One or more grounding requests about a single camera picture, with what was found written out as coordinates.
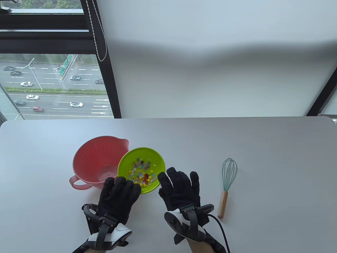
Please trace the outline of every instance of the glass pane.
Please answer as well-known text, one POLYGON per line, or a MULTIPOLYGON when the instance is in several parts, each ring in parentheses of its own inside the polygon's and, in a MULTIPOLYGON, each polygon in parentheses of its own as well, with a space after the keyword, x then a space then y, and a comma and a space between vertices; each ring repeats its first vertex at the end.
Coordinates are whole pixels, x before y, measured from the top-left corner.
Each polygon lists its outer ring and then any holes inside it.
POLYGON ((19 0, 1 1, 1 5, 11 9, 82 9, 80 0, 19 0))
POLYGON ((24 119, 113 117, 95 55, 0 54, 0 62, 0 112, 8 120, 18 112, 24 119))

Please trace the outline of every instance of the white table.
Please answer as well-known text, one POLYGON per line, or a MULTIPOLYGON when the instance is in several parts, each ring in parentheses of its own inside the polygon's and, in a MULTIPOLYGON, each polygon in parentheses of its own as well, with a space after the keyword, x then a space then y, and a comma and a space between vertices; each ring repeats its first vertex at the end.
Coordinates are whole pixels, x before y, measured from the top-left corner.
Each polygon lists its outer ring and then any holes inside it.
MULTIPOLYGON (((232 253, 336 252, 337 128, 326 117, 8 121, 0 128, 1 252, 72 252, 86 240, 81 206, 97 203, 99 190, 75 190, 68 179, 76 150, 101 135, 151 147, 167 168, 197 171, 214 215, 221 166, 233 158, 239 171, 222 223, 232 253)), ((186 241, 174 245, 164 212, 158 189, 141 195, 130 244, 114 252, 189 252, 186 241)), ((205 228, 223 243, 215 221, 205 228)))

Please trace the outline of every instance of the whisk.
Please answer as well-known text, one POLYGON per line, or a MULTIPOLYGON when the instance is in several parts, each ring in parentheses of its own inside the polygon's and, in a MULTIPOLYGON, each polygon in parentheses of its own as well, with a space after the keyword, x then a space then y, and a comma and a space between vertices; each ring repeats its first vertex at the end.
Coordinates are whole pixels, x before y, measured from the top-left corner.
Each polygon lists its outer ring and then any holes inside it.
POLYGON ((219 219, 222 219, 225 214, 228 190, 232 185, 232 183, 234 182, 237 173, 238 173, 238 166, 236 165, 236 162, 231 158, 226 159, 222 165, 223 192, 221 195, 221 201, 218 211, 219 219))

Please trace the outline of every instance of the hand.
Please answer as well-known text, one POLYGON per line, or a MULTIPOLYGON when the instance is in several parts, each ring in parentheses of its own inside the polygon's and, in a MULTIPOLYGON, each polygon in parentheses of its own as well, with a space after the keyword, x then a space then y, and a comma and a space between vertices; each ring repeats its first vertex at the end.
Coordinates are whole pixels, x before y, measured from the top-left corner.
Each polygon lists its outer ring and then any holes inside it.
POLYGON ((141 194, 141 187, 125 177, 107 178, 97 205, 97 216, 108 214, 126 224, 132 205, 141 194))
MULTIPOLYGON (((161 184, 159 195, 164 200, 167 210, 174 211, 177 208, 190 204, 200 207, 198 174, 192 171, 190 173, 190 180, 184 172, 177 172, 173 167, 169 168, 166 172, 172 183, 164 172, 158 175, 158 180, 161 184)), ((203 226, 208 222, 208 216, 198 217, 199 225, 203 226)))

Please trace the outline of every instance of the pink bowl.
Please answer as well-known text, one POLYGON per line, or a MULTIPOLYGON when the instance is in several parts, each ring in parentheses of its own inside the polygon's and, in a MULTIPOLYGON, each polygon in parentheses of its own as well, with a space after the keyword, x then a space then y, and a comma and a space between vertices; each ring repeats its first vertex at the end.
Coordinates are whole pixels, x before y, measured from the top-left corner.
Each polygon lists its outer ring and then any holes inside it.
POLYGON ((108 177, 117 177, 122 157, 129 151, 129 141, 113 136, 100 136, 84 143, 76 152, 72 167, 75 175, 69 179, 77 190, 103 188, 108 177), (75 185, 78 180, 86 184, 75 185))

